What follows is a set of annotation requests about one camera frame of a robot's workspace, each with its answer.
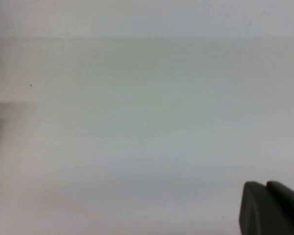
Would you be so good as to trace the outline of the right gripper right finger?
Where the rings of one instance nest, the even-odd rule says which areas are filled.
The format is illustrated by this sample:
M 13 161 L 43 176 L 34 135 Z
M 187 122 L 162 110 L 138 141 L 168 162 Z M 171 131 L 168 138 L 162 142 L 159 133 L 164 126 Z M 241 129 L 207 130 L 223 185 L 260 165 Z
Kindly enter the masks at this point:
M 268 181 L 268 190 L 281 204 L 283 210 L 294 213 L 294 191 L 278 181 Z

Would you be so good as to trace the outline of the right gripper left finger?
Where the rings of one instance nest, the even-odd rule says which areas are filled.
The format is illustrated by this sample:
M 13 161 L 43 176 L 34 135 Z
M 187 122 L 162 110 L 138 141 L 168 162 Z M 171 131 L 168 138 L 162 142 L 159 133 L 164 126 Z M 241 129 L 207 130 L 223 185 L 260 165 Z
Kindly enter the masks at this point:
M 283 210 L 267 185 L 245 182 L 239 215 L 243 235 L 294 235 L 294 213 Z

